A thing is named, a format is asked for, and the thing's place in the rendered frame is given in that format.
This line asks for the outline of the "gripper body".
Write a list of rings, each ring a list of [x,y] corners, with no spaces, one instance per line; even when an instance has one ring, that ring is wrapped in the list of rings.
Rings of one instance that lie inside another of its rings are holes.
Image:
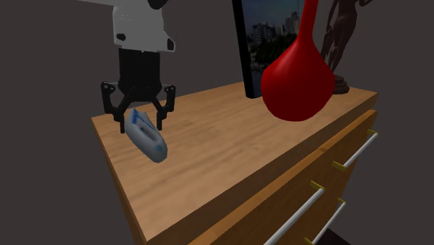
[[[160,53],[119,48],[118,88],[133,101],[152,101],[161,91]]]

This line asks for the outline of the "grey and blue toy boat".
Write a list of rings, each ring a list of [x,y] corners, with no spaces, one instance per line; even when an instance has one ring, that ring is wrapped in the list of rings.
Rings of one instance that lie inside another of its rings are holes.
[[[125,119],[124,130],[131,142],[150,160],[160,163],[166,159],[166,142],[144,111],[133,108]]]

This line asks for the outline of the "wooden chest of drawers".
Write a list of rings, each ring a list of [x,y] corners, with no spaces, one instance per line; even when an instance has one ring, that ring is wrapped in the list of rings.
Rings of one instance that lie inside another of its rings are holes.
[[[178,97],[165,161],[150,161],[110,115],[92,119],[135,245],[313,245],[375,133],[376,92],[334,95],[287,122],[242,83]]]

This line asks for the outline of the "black framed city picture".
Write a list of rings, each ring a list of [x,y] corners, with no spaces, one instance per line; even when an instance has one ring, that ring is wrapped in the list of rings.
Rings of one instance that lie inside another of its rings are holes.
[[[262,74],[296,39],[304,2],[232,0],[246,97],[262,96]]]

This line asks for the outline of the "red long-necked vase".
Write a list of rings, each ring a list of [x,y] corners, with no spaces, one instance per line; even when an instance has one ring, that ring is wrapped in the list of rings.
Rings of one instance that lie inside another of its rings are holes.
[[[263,72],[262,99],[276,118],[307,120],[332,97],[335,76],[312,38],[318,3],[319,0],[305,0],[296,39]]]

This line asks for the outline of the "dark brown human figurine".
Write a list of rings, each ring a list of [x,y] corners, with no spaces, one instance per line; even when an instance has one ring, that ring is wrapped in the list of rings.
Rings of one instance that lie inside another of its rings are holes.
[[[366,6],[373,0],[333,0],[328,14],[325,36],[321,48],[323,59],[328,58],[328,67],[335,72],[357,23],[356,4]]]

